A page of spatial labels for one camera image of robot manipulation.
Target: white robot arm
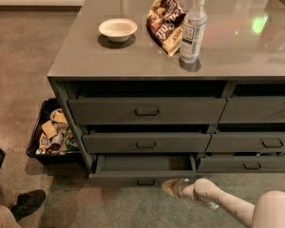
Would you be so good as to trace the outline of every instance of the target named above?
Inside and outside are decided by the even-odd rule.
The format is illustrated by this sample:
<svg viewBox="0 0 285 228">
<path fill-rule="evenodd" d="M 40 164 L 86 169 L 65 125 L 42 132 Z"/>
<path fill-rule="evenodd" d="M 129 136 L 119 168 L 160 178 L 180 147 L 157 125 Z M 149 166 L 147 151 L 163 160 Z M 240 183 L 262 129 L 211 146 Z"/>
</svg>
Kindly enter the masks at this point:
<svg viewBox="0 0 285 228">
<path fill-rule="evenodd" d="M 162 184 L 170 196 L 192 200 L 205 207 L 222 207 L 245 227 L 285 228 L 285 193 L 272 191 L 262 195 L 254 206 L 219 189 L 208 179 L 198 179 L 195 183 L 188 179 L 168 180 Z"/>
</svg>

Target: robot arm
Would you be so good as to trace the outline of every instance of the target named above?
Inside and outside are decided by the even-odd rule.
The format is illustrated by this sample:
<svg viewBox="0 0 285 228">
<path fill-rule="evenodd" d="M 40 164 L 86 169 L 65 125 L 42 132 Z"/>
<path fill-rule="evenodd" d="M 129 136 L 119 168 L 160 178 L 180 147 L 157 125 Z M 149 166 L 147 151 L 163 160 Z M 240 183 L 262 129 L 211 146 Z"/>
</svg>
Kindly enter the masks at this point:
<svg viewBox="0 0 285 228">
<path fill-rule="evenodd" d="M 220 206 L 245 227 L 252 225 L 255 206 L 222 191 L 207 179 L 198 179 L 195 183 L 186 179 L 168 180 L 162 184 L 162 188 L 170 196 L 192 200 L 210 209 Z"/>
</svg>

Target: snack packet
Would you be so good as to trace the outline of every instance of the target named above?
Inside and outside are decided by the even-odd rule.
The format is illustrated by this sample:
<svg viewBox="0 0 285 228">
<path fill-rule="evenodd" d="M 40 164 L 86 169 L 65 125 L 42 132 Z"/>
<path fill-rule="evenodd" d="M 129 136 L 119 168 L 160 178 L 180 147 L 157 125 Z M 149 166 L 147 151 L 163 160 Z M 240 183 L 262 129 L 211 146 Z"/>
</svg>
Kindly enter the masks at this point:
<svg viewBox="0 0 285 228">
<path fill-rule="evenodd" d="M 146 18 L 152 38 L 169 54 L 181 46 L 185 12 L 178 0 L 155 0 Z"/>
</svg>

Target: pants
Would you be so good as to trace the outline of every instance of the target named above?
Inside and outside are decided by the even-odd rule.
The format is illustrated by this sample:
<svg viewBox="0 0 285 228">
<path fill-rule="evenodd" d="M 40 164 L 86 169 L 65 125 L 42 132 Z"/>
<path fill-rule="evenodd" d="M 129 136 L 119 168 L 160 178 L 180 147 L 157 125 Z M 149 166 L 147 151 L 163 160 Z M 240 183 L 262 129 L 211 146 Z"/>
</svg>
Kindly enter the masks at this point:
<svg viewBox="0 0 285 228">
<path fill-rule="evenodd" d="M 20 228 L 10 208 L 16 203 L 19 193 L 0 181 L 0 228 Z"/>
</svg>

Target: gray countertop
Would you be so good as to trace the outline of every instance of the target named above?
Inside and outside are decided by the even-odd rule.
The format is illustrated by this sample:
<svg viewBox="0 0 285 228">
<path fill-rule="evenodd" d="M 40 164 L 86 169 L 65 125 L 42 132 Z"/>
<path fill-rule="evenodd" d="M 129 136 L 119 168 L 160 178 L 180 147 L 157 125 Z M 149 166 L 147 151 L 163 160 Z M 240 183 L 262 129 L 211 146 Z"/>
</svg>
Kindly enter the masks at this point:
<svg viewBox="0 0 285 228">
<path fill-rule="evenodd" d="M 278 0 L 205 0 L 208 22 L 195 70 L 180 66 L 150 38 L 154 0 L 85 0 L 48 77 L 72 80 L 285 80 L 285 7 Z M 192 0 L 179 0 L 189 9 Z M 123 17 L 138 25 L 123 44 L 98 26 Z M 256 25 L 260 32 L 254 31 Z"/>
</svg>

